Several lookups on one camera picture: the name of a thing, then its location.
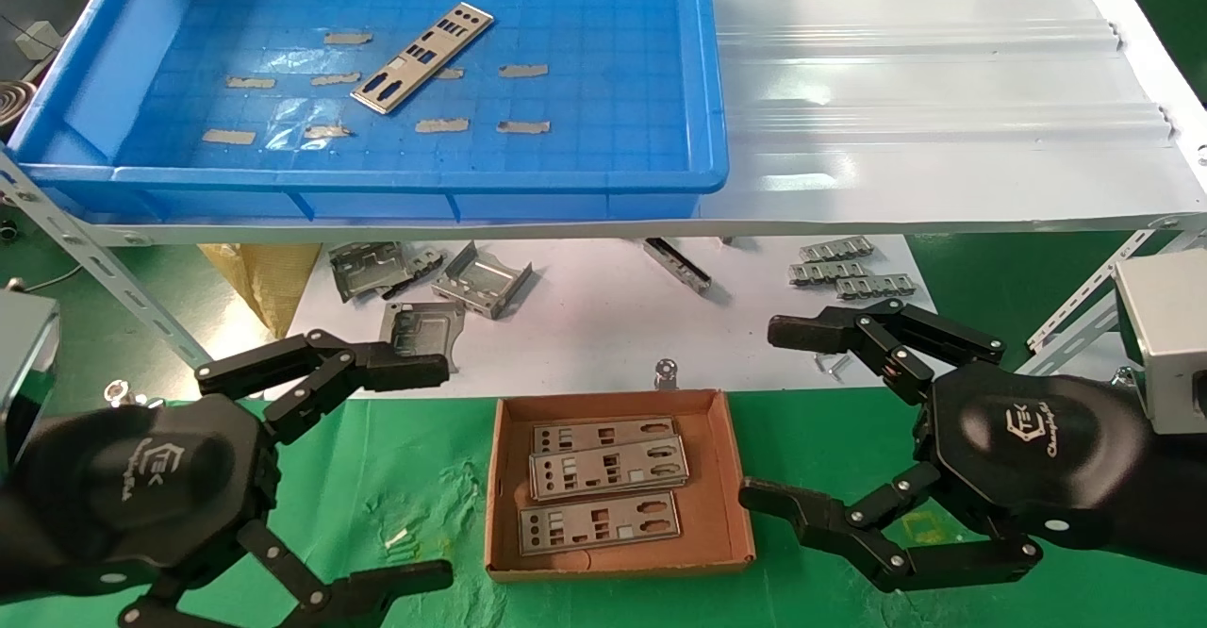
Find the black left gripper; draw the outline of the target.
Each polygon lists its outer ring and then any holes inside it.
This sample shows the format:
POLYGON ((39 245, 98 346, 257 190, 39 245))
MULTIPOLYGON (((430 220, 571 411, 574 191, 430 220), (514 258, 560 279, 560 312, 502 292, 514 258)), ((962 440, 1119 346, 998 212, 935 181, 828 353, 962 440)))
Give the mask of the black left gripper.
POLYGON ((2 481, 2 601, 211 585, 280 479, 274 440, 223 396, 43 419, 2 481))

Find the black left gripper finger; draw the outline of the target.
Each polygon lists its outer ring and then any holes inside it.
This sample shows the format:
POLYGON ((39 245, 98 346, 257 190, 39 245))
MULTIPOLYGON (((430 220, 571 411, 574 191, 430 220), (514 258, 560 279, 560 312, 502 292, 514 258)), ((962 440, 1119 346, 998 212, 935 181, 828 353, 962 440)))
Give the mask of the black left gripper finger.
POLYGON ((442 354, 400 355, 386 341, 351 343, 323 330, 257 345, 196 371, 203 395, 221 392, 231 400, 292 383, 264 409, 266 431, 280 444, 299 440, 355 391, 419 390, 449 378, 442 354))
MULTIPOLYGON (((395 601, 447 589, 453 585, 448 560, 419 562, 351 572, 323 585, 288 546, 268 529, 266 521, 250 521, 237 533, 238 543, 288 591, 297 605, 280 627, 379 627, 395 601)), ((177 610, 187 586, 162 577, 118 615, 119 627, 228 627, 177 610)))

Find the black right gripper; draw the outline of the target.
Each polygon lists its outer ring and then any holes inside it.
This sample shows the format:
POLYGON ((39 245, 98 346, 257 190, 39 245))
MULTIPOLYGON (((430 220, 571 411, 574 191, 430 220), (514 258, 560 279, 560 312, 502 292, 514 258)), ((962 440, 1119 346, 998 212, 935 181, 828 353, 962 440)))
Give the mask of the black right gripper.
POLYGON ((1003 341, 902 300, 776 315, 768 342, 853 355, 906 405, 925 402, 915 454, 935 465, 852 506, 753 477, 737 490, 744 508, 788 521, 799 546, 840 556, 876 589, 1013 585, 1043 558, 1030 537, 1205 572, 1205 437, 1155 432, 1135 392, 1001 370, 1003 341), (934 380, 922 355, 960 370, 934 380), (932 495, 984 539, 904 548, 886 537, 932 495))

